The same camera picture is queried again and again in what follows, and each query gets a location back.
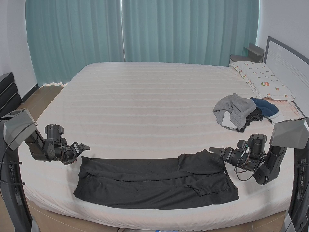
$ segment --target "wall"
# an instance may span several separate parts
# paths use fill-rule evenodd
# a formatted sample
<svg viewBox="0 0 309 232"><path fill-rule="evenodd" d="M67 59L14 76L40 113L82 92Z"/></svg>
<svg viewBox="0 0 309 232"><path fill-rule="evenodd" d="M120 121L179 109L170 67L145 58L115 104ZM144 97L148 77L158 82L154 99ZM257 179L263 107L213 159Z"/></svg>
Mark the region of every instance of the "wall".
<svg viewBox="0 0 309 232"><path fill-rule="evenodd" d="M13 72L23 97L37 84L27 44L26 0L0 0L0 75Z"/></svg>
<svg viewBox="0 0 309 232"><path fill-rule="evenodd" d="M268 36L309 58L309 0L260 0L257 46Z"/></svg>

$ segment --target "teal curtain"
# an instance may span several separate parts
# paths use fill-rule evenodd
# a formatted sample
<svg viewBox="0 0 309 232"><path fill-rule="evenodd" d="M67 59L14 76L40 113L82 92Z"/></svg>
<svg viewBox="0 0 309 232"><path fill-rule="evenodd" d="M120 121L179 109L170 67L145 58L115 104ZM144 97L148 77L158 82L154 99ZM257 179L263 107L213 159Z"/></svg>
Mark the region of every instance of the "teal curtain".
<svg viewBox="0 0 309 232"><path fill-rule="evenodd" d="M122 0L126 61L228 66L255 43L259 0Z"/></svg>
<svg viewBox="0 0 309 232"><path fill-rule="evenodd" d="M40 86L66 83L91 63L124 61L120 0L26 0L26 27Z"/></svg>

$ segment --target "mattress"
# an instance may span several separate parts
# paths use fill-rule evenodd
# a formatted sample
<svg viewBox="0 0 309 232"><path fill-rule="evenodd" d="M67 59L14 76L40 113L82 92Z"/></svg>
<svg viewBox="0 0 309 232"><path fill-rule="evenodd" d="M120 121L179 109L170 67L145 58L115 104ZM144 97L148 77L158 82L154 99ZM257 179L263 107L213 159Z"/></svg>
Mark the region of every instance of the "mattress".
<svg viewBox="0 0 309 232"><path fill-rule="evenodd" d="M176 63L95 63L83 68L38 119L64 127L69 144L90 146L83 156L113 159L175 158L209 147L236 147L252 133L263 133L269 148L272 124L253 122L244 133L221 127L212 109L218 100L237 93L254 96L243 78L230 67ZM292 103L277 104L287 119L299 118ZM39 207L89 221L132 229L210 230L257 220L289 206L294 153L288 149L279 176L265 186L253 178L237 179L239 200L180 210L119 209L74 197L81 158L65 166L34 160L27 145L19 148L26 196ZM251 173L240 174L246 179Z"/></svg>

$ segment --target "pillow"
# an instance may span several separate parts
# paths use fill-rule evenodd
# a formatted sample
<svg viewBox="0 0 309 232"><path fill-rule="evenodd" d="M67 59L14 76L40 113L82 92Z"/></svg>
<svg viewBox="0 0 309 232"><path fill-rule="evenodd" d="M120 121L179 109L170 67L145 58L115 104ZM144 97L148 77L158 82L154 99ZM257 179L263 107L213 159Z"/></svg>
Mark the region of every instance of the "pillow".
<svg viewBox="0 0 309 232"><path fill-rule="evenodd" d="M266 64L237 61L230 66L241 74L258 98L268 97L291 102L294 100L291 91L275 77Z"/></svg>

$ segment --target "white headboard panel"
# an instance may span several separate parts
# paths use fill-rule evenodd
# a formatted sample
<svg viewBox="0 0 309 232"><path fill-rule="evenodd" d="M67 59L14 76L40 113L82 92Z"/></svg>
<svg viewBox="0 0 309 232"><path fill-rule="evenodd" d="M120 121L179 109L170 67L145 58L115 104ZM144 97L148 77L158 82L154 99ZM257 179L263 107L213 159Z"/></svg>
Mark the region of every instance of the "white headboard panel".
<svg viewBox="0 0 309 232"><path fill-rule="evenodd" d="M272 37L268 37L264 63L295 96L294 103L309 116L309 59Z"/></svg>

